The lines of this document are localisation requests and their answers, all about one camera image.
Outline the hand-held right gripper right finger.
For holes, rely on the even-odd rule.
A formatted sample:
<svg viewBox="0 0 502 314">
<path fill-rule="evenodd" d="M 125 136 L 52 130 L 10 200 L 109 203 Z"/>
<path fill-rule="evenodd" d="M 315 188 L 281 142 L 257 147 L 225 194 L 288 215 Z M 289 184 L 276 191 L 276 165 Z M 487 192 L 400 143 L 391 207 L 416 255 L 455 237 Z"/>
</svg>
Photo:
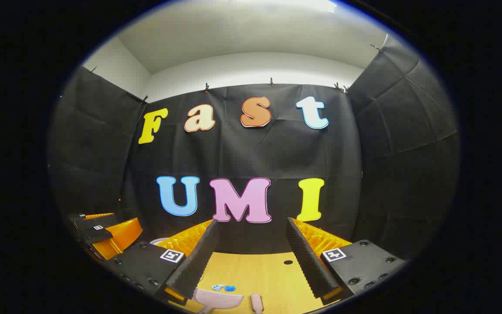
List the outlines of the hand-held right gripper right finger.
<svg viewBox="0 0 502 314">
<path fill-rule="evenodd" d="M 285 236 L 314 297 L 322 302 L 369 290 L 406 262 L 369 240 L 349 242 L 291 217 Z"/>
</svg>

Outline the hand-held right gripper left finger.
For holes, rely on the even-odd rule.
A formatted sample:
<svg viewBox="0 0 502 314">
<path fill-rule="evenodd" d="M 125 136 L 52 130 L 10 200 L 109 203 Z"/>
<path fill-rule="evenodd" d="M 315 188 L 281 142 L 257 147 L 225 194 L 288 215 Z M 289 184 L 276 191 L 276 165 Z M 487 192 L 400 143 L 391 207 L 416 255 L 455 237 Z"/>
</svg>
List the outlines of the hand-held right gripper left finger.
<svg viewBox="0 0 502 314">
<path fill-rule="evenodd" d="M 219 222 L 211 219 L 165 247 L 140 241 L 102 265 L 150 298 L 185 306 L 193 298 L 219 238 Z"/>
</svg>

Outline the lilac plastic dustpan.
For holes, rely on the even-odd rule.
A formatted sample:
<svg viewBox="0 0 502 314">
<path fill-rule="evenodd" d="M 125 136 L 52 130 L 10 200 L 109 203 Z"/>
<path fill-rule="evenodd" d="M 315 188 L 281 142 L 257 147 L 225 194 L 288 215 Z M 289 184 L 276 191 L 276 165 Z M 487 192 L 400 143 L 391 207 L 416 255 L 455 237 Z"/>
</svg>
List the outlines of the lilac plastic dustpan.
<svg viewBox="0 0 502 314">
<path fill-rule="evenodd" d="M 197 314 L 208 314 L 215 309 L 232 309 L 238 307 L 244 296 L 222 294 L 215 291 L 197 289 L 194 292 L 193 300 L 203 305 Z"/>
</svg>

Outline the wooden desktop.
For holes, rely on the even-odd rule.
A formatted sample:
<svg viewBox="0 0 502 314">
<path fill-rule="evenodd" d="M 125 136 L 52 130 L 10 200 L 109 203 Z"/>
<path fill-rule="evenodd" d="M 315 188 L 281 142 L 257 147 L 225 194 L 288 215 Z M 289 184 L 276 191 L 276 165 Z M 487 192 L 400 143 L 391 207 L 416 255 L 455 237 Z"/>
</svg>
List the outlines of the wooden desktop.
<svg viewBox="0 0 502 314">
<path fill-rule="evenodd" d="M 304 314 L 323 308 L 292 252 L 281 254 L 223 254 L 214 252 L 197 285 L 212 291 L 213 285 L 235 286 L 229 295 L 243 295 L 239 306 L 214 309 L 210 314 L 255 314 L 251 294 L 261 295 L 263 314 Z"/>
</svg>

